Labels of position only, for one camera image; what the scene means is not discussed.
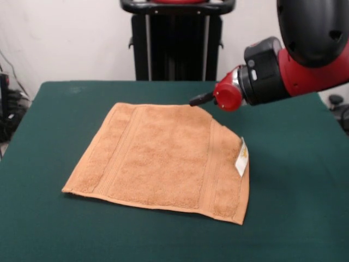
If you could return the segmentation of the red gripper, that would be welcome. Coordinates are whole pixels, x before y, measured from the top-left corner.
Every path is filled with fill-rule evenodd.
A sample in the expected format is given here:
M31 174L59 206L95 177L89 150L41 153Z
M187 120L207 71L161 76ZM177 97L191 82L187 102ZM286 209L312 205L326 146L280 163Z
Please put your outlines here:
M244 100L244 93L239 80L239 71L242 66L238 65L219 81L213 90L199 94L189 100L190 106L199 106L215 99L218 107L224 111L236 111L241 107Z

